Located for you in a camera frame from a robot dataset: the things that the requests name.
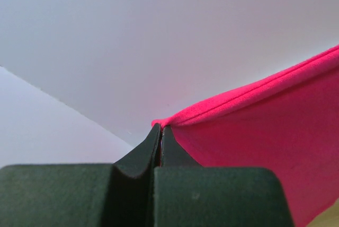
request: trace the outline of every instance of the ceiling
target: ceiling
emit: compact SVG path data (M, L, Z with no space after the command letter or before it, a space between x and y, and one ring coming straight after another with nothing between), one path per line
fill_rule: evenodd
M131 145L339 43L339 0L0 0L0 65Z

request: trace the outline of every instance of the pink fabric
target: pink fabric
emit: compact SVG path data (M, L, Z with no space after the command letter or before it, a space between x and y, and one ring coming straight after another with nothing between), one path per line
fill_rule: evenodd
M273 170L305 226L339 197L339 46L155 123L203 166Z

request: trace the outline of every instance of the pink cloth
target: pink cloth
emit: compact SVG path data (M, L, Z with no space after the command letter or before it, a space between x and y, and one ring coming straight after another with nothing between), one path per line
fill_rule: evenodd
M339 46L155 123L203 166L273 170L305 226L339 197Z

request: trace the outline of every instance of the white wall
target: white wall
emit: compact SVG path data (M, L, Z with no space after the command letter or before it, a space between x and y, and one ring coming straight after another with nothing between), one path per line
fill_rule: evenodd
M0 168L115 162L132 147L0 67Z
M126 142L339 43L339 0L0 0L0 65Z

